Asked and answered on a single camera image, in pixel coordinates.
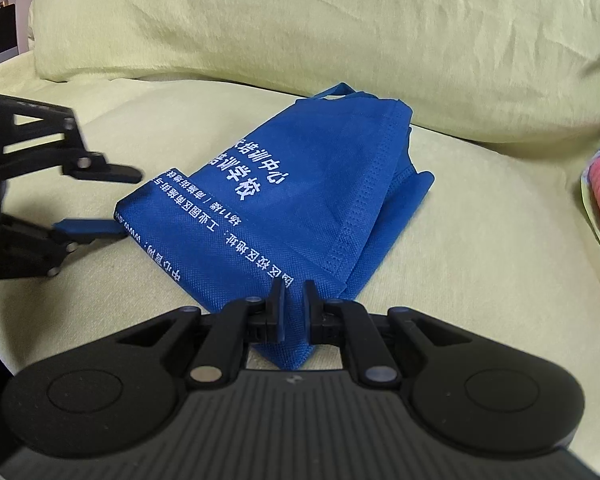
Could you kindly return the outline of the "blue non-woven shopping bag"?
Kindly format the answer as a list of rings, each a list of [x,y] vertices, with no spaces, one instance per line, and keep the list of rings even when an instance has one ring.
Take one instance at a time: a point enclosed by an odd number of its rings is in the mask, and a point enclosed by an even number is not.
[[[117,203],[149,258],[210,312],[285,286],[285,339],[260,353],[283,370],[309,359],[302,292],[361,292],[434,176],[408,154],[412,111],[337,84],[300,99],[193,174],[170,169]]]

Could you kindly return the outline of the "light green covered sofa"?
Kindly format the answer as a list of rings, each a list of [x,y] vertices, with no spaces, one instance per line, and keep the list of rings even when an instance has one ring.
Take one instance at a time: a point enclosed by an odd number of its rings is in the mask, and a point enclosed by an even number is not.
[[[600,62],[415,68],[416,0],[34,0],[8,203],[125,240],[46,283],[6,479],[600,479]]]

